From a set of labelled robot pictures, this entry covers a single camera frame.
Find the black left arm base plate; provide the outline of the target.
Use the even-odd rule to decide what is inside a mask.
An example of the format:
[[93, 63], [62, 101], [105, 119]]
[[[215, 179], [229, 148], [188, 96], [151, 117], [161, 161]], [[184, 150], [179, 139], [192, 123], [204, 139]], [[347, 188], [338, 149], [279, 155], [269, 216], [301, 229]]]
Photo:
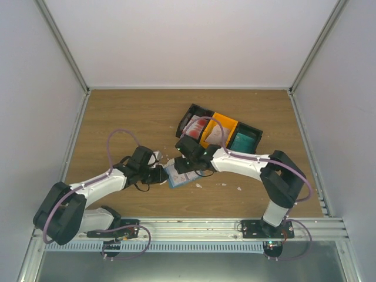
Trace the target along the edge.
[[138, 219], [120, 219], [115, 220], [114, 223], [110, 225], [110, 229], [115, 229], [117, 227], [123, 227], [117, 231], [102, 232], [102, 231], [89, 231], [86, 234], [88, 238], [104, 238], [103, 242], [103, 252], [109, 258], [115, 258], [120, 254], [119, 250], [121, 247], [121, 242], [124, 240], [135, 239], [138, 237], [138, 227], [140, 220]]

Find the pink white VIP card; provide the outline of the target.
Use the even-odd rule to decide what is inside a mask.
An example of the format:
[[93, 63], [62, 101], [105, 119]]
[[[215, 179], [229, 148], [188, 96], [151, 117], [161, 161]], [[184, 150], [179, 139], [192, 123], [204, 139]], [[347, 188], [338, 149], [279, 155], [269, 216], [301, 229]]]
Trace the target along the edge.
[[191, 182], [195, 177], [196, 174], [194, 174], [193, 172], [184, 174], [173, 174], [171, 183], [173, 187], [176, 187]]

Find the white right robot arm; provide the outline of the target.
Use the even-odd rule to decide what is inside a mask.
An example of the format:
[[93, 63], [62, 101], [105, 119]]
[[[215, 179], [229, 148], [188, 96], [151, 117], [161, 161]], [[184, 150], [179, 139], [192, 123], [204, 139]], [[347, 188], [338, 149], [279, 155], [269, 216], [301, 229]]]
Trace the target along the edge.
[[203, 147], [190, 136], [183, 136], [175, 145], [182, 154], [174, 159], [179, 174], [193, 171], [229, 172], [256, 179], [264, 185], [269, 203], [260, 231], [273, 238], [281, 231], [281, 223], [298, 202], [298, 195], [307, 179], [304, 173], [282, 151], [271, 155], [239, 153], [219, 145]]

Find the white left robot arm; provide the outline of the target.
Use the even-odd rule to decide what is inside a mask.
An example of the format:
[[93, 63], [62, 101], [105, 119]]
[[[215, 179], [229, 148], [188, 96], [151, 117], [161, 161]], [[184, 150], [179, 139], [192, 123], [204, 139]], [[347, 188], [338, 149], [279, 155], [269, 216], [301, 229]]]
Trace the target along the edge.
[[121, 230], [120, 214], [107, 206], [96, 210], [88, 207], [139, 183], [150, 186], [165, 182], [169, 176], [159, 164], [161, 158], [159, 151], [138, 146], [131, 156], [99, 176], [70, 185], [55, 183], [33, 218], [35, 227], [42, 231], [43, 242], [64, 245], [79, 233], [96, 230], [108, 237], [117, 236]]

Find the teal leather card holder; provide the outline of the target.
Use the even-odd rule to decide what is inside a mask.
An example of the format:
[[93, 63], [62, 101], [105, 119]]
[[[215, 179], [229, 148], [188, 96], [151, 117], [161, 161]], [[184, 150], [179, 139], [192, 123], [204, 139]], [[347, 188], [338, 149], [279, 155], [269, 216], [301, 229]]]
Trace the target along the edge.
[[166, 166], [164, 170], [169, 175], [168, 183], [171, 189], [188, 184], [199, 178], [195, 172], [178, 174], [173, 165]]

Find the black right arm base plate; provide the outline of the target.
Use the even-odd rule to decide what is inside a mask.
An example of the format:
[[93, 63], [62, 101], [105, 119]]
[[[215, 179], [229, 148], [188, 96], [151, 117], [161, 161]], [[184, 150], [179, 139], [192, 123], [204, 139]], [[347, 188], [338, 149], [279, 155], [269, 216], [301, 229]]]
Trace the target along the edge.
[[269, 258], [279, 258], [288, 239], [293, 239], [291, 223], [281, 223], [278, 227], [267, 224], [263, 219], [241, 220], [237, 226], [244, 239], [262, 239], [264, 254]]

